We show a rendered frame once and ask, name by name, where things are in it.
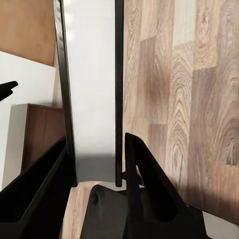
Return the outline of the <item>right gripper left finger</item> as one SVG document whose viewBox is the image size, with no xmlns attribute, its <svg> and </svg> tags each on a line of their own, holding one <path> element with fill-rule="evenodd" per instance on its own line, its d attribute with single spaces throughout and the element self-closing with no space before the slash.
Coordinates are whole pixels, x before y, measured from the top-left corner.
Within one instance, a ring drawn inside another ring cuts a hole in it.
<svg viewBox="0 0 239 239">
<path fill-rule="evenodd" d="M 70 191 L 62 137 L 0 192 L 0 239 L 59 239 Z"/>
</svg>

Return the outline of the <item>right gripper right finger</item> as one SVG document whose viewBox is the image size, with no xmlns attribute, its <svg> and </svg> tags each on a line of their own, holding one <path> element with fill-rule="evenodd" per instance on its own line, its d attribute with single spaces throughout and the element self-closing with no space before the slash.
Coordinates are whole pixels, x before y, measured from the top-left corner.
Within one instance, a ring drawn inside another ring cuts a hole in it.
<svg viewBox="0 0 239 239">
<path fill-rule="evenodd" d="M 128 239 L 209 239 L 144 141 L 125 133 Z M 155 222 L 144 219 L 138 166 Z"/>
</svg>

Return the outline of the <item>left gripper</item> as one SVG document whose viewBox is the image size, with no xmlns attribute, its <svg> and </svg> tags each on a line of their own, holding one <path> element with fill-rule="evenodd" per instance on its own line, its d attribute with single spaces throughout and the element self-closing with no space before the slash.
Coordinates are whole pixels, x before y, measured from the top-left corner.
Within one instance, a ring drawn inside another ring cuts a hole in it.
<svg viewBox="0 0 239 239">
<path fill-rule="evenodd" d="M 0 84 L 0 101 L 12 95 L 13 93 L 12 88 L 16 87 L 17 85 L 18 85 L 17 81 Z"/>
</svg>

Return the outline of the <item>hardback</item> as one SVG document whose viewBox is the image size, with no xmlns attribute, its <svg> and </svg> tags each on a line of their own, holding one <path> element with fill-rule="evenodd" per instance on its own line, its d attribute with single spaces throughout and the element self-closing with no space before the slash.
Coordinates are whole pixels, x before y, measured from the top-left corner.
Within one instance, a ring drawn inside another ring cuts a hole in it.
<svg viewBox="0 0 239 239">
<path fill-rule="evenodd" d="M 122 187 L 124 0 L 52 0 L 71 187 Z"/>
</svg>

